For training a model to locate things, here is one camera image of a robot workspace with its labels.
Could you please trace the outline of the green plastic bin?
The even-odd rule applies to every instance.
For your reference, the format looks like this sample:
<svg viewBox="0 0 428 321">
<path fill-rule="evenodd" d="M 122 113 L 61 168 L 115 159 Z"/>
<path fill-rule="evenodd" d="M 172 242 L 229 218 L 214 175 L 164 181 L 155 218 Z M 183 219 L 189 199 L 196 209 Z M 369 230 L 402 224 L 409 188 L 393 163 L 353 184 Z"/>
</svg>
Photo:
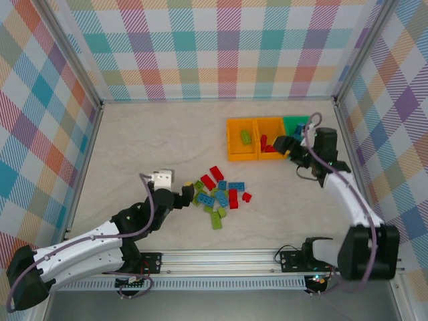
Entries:
<svg viewBox="0 0 428 321">
<path fill-rule="evenodd" d="M 293 133 L 295 132 L 297 124 L 303 123 L 306 125 L 308 119 L 309 119 L 309 116 L 296 116 L 296 115 L 284 116 L 283 122 L 284 122 L 286 135 L 293 136 Z"/>
</svg>

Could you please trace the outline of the aluminium frame post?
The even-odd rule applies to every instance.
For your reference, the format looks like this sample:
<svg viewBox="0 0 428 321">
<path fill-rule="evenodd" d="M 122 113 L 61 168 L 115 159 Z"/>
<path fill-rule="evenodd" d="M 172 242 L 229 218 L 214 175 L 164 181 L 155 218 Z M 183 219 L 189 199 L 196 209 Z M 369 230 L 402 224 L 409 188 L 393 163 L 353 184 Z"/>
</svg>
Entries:
<svg viewBox="0 0 428 321">
<path fill-rule="evenodd" d="M 351 89 L 366 59 L 372 52 L 390 16 L 401 0 L 367 0 L 350 37 L 350 49 L 339 67 L 337 83 L 332 90 L 336 106 Z"/>
<path fill-rule="evenodd" d="M 36 8 L 37 12 L 41 15 L 41 18 L 47 25 L 47 28 L 51 31 L 57 46 L 60 48 L 65 59 L 70 64 L 71 68 L 76 74 L 77 79 L 81 82 L 81 85 L 90 100 L 98 107 L 102 108 L 102 100 L 100 99 L 95 87 L 89 76 L 86 73 L 81 61 L 78 58 L 76 51 L 74 50 L 67 34 L 58 22 L 54 11 L 49 6 L 47 0 L 31 0 L 32 4 Z"/>
</svg>

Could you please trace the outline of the orange-yellow plastic bin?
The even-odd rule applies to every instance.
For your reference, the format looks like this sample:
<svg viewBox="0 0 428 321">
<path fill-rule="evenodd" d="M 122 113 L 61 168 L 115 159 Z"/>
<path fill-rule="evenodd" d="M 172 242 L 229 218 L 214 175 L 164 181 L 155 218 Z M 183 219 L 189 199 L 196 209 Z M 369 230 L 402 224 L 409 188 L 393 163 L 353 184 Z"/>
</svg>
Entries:
<svg viewBox="0 0 428 321">
<path fill-rule="evenodd" d="M 256 130 L 258 134 L 258 159 L 259 160 L 279 160 L 282 158 L 277 152 L 264 153 L 261 151 L 260 137 L 265 134 L 267 136 L 267 145 L 273 146 L 275 139 L 278 136 L 286 135 L 284 122 L 282 117 L 265 117 L 256 119 Z"/>
<path fill-rule="evenodd" d="M 228 161 L 256 161 L 260 150 L 255 118 L 230 118 L 227 120 Z M 247 131 L 250 144 L 244 144 L 241 132 Z"/>
</svg>

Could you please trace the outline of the aluminium frame floor rail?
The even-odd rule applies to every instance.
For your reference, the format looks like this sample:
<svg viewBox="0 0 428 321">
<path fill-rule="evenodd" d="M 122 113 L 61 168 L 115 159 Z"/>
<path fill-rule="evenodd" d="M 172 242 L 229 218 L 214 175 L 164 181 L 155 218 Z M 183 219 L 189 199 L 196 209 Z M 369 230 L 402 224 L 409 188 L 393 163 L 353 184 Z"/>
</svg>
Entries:
<svg viewBox="0 0 428 321">
<path fill-rule="evenodd" d="M 89 140 L 88 140 L 88 143 L 87 143 L 87 146 L 85 149 L 84 159 L 82 162 L 82 168 L 81 168 L 81 171 L 78 175 L 78 180 L 76 181 L 76 187 L 74 189 L 73 198 L 72 198 L 72 201 L 70 203 L 70 208 L 68 209 L 66 219 L 64 221 L 64 226 L 62 227 L 61 239 L 63 239 L 64 236 L 67 235 L 72 229 L 72 225 L 73 225 L 74 218 L 76 216 L 76 211 L 78 208 L 78 203 L 79 203 L 82 191 L 83 191 L 84 181 L 85 181 L 85 178 L 86 178 L 86 175 L 88 172 L 91 156 L 92 156 L 92 153 L 94 150 L 94 145 L 95 145 L 96 138 L 97 138 L 97 135 L 98 135 L 98 132 L 100 129 L 103 113 L 104 113 L 104 103 L 101 102 L 101 105 L 97 109 L 96 117 L 94 119 L 94 125 L 93 125 L 92 131 L 90 133 Z"/>
<path fill-rule="evenodd" d="M 202 103 L 202 102 L 300 102 L 300 101 L 334 101 L 334 96 L 292 96 L 292 97 L 256 97 L 256 98 L 174 98 L 156 100 L 103 100 L 102 104 L 164 104 L 164 103 Z"/>
<path fill-rule="evenodd" d="M 354 180 L 355 189 L 358 190 L 360 195 L 360 197 L 356 199 L 356 203 L 357 204 L 360 203 L 359 199 L 362 199 L 362 202 L 363 202 L 362 209 L 360 210 L 361 214 L 359 216 L 362 217 L 362 220 L 364 221 L 364 224 L 366 226 L 369 226 L 368 219 L 372 219 L 374 226 L 380 227 L 384 222 L 371 209 L 370 201 L 367 200 L 367 192 L 366 192 L 366 187 L 364 185 L 364 179 L 360 171 L 360 165 L 358 163 L 357 153 L 352 145 L 350 131 L 346 126 L 345 117 L 336 102 L 333 102 L 333 107 L 334 107 L 334 113 L 336 115 L 340 131 L 342 134 L 342 139 L 344 141 L 344 145 L 350 161 L 350 167 L 352 170 L 352 175 L 354 177 L 353 180 Z"/>
</svg>

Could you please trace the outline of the aluminium frame strut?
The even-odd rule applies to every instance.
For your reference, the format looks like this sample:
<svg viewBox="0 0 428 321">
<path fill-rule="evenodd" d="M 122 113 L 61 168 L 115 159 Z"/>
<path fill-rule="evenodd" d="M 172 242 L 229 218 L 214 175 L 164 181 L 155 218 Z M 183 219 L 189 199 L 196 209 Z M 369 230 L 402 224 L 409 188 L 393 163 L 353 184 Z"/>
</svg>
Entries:
<svg viewBox="0 0 428 321">
<path fill-rule="evenodd" d="M 400 274 L 397 274 L 395 278 L 391 280 L 391 288 L 401 320 L 413 321 L 411 305 Z"/>
</svg>

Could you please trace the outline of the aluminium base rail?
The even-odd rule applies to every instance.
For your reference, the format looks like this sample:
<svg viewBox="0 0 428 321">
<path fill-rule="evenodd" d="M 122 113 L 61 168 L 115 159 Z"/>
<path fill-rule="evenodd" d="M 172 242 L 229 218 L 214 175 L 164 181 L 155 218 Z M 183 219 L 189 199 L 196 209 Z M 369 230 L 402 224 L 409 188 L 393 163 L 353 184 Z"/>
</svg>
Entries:
<svg viewBox="0 0 428 321">
<path fill-rule="evenodd" d="M 217 249 L 217 250 L 165 250 L 158 249 L 159 276 L 168 277 L 229 277 L 328 275 L 327 265 L 315 270 L 301 263 L 290 265 L 288 258 L 296 257 L 296 250 L 285 247 L 283 256 L 276 249 Z"/>
</svg>

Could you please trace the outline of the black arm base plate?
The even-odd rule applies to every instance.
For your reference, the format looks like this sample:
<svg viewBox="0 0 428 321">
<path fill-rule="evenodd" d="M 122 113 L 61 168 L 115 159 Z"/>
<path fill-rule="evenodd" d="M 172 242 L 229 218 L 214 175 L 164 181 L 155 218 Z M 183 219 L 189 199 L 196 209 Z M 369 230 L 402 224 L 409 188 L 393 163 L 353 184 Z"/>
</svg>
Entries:
<svg viewBox="0 0 428 321">
<path fill-rule="evenodd" d="M 278 252 L 276 259 L 283 273 L 291 272 L 329 272 L 330 265 L 314 259 L 301 249 L 283 249 Z"/>
<path fill-rule="evenodd" d="M 163 254 L 160 252 L 141 253 L 141 273 L 144 275 L 159 274 L 161 272 Z"/>
</svg>

